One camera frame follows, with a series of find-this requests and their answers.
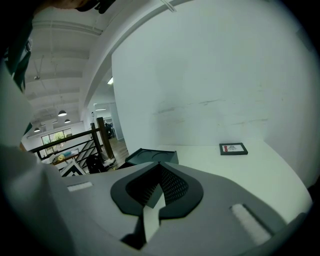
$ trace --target brown post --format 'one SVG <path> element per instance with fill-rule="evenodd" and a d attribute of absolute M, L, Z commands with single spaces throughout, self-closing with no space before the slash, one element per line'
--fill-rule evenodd
<path fill-rule="evenodd" d="M 92 130 L 96 129 L 96 126 L 95 126 L 94 122 L 91 124 L 91 129 Z M 93 139 L 93 143 L 95 145 L 96 151 L 98 152 L 98 156 L 102 160 L 103 159 L 102 155 L 101 155 L 102 149 L 101 149 L 101 146 L 100 146 L 100 143 L 99 143 L 99 139 L 98 139 L 98 136 L 97 136 L 96 132 L 92 133 L 92 139 Z"/>
<path fill-rule="evenodd" d="M 103 142 L 105 152 L 106 152 L 108 158 L 111 159 L 114 157 L 114 152 L 112 151 L 110 141 L 108 139 L 108 134 L 106 132 L 106 128 L 105 128 L 105 124 L 104 124 L 104 119 L 102 117 L 98 117 L 96 119 L 96 122 L 99 126 L 99 129 L 100 129 L 100 135 L 101 135 L 101 139 Z"/>

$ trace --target black tray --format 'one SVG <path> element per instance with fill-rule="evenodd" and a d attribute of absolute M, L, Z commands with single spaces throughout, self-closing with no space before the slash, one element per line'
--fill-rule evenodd
<path fill-rule="evenodd" d="M 167 162 L 179 164 L 177 151 L 161 151 L 140 148 L 129 155 L 125 162 L 131 165 L 140 165 L 147 162 Z"/>

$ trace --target black picture frame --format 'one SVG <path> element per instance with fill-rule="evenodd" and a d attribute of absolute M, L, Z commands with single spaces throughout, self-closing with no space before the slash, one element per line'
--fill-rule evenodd
<path fill-rule="evenodd" d="M 231 152 L 225 152 L 223 150 L 224 146 L 231 146 L 231 145 L 241 145 L 241 147 L 243 148 L 243 151 L 231 151 Z M 241 156 L 241 155 L 248 155 L 248 150 L 246 149 L 245 145 L 243 143 L 222 143 L 219 144 L 220 147 L 220 155 L 221 156 Z"/>

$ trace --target person's hand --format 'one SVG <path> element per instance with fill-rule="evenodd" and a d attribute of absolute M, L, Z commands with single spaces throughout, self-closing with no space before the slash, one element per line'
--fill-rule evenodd
<path fill-rule="evenodd" d="M 84 6 L 90 0 L 51 0 L 50 5 L 59 9 L 75 9 Z"/>

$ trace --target railing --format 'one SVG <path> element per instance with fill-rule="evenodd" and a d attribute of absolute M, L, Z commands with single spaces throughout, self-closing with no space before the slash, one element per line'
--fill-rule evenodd
<path fill-rule="evenodd" d="M 77 138 L 80 138 L 80 137 L 83 137 L 83 136 L 86 136 L 86 135 L 91 135 L 92 136 L 92 139 L 90 140 L 87 140 L 87 141 L 84 141 L 82 143 L 79 143 L 79 144 L 76 144 L 76 145 L 73 145 L 73 146 L 70 146 L 68 148 L 63 148 L 62 150 L 59 150 L 57 152 L 55 152 L 54 154 L 57 155 L 61 152 L 64 152 L 64 151 L 67 151 L 69 149 L 72 149 L 74 147 L 77 147 L 77 146 L 80 146 L 82 144 L 86 144 L 88 142 L 91 142 L 93 141 L 94 143 L 94 146 L 91 146 L 87 149 L 84 149 L 82 151 L 80 151 L 78 154 L 75 154 L 75 155 L 72 155 L 72 158 L 75 158 L 77 156 L 79 156 L 81 153 L 83 152 L 86 152 L 88 150 L 92 150 L 94 148 L 96 148 L 96 153 L 94 153 L 93 155 L 98 155 L 98 157 L 102 160 L 102 148 L 99 143 L 99 139 L 98 139 L 98 136 L 97 136 L 97 132 L 100 132 L 100 135 L 101 135 L 101 139 L 102 139 L 102 142 L 103 142 L 103 146 L 105 148 L 105 151 L 108 155 L 108 157 L 111 159 L 113 158 L 114 154 L 113 154 L 113 151 L 112 151 L 112 148 L 111 148 L 111 145 L 110 145 L 110 142 L 109 142 L 109 139 L 108 139 L 108 135 L 107 135 L 107 132 L 105 130 L 105 125 L 104 125 L 104 120 L 102 117 L 99 117 L 96 119 L 97 123 L 98 123 L 98 126 L 99 128 L 96 129 L 95 127 L 95 124 L 92 123 L 91 124 L 91 130 L 89 131 L 85 131 L 85 132 L 82 132 L 82 133 L 78 133 L 78 134 L 75 134 L 73 136 L 70 136 L 70 137 L 66 137 L 66 138 L 62 138 L 62 139 L 59 139 L 57 141 L 54 141 L 54 142 L 51 142 L 51 143 L 48 143 L 48 144 L 45 144 L 43 146 L 39 146 L 39 147 L 36 147 L 32 150 L 30 150 L 29 152 L 31 153 L 37 153 L 38 157 L 40 158 L 40 160 L 44 160 L 44 159 L 47 159 L 48 156 L 45 156 L 45 157 L 42 157 L 41 154 L 40 154 L 40 151 L 42 150 L 45 150 L 47 148 L 50 148 L 50 147 L 53 147 L 55 145 L 58 145 L 58 144 L 61 144 L 61 143 L 64 143 L 64 142 L 68 142 L 68 141 L 71 141 L 71 140 L 74 140 L 74 139 L 77 139 Z M 79 162 L 82 162 L 83 160 L 87 159 L 89 156 L 85 157 L 85 158 L 82 158 L 79 160 Z"/>

